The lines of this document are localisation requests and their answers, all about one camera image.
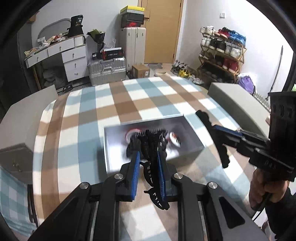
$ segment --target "cardboard box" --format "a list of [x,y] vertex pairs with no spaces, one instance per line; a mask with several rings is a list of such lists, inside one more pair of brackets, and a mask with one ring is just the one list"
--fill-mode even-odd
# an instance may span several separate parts
[[150,68],[143,64],[133,65],[131,70],[135,79],[150,77]]

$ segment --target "wooden door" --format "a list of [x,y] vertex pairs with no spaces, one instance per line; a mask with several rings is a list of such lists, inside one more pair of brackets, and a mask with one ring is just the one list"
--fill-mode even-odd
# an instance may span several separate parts
[[142,0],[146,28],[145,63],[173,63],[181,0]]

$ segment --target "plaid tablecloth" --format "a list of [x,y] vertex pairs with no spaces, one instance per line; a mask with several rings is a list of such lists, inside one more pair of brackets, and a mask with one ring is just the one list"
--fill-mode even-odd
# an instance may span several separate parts
[[[81,182],[95,184],[106,179],[104,126],[173,114],[184,114],[205,146],[194,162],[177,167],[178,172],[199,183],[217,182],[251,212],[248,192],[254,167],[228,148],[231,162],[223,169],[208,131],[195,115],[197,110],[206,111],[213,124],[239,128],[200,87],[180,77],[163,75],[104,84],[52,102],[42,114],[34,149],[33,189],[39,222]],[[177,240],[176,203],[162,211],[143,193],[148,189],[141,174],[135,201],[120,204],[120,239]]]
[[8,226],[29,237],[36,229],[28,212],[27,185],[0,167],[0,212]]

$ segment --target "human hand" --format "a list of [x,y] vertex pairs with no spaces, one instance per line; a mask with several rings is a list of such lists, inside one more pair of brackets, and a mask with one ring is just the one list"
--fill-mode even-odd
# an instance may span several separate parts
[[270,198],[271,202],[279,202],[283,198],[288,187],[287,181],[274,181],[265,184],[263,182],[263,171],[257,168],[253,172],[253,178],[250,184],[249,201],[251,207],[261,203],[263,195],[266,192],[273,194]]

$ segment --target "cabinet drawer handle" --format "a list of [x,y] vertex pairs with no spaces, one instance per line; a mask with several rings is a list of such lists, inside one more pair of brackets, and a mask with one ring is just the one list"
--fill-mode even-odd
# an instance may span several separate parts
[[13,166],[17,169],[18,172],[22,172],[19,164],[13,163]]

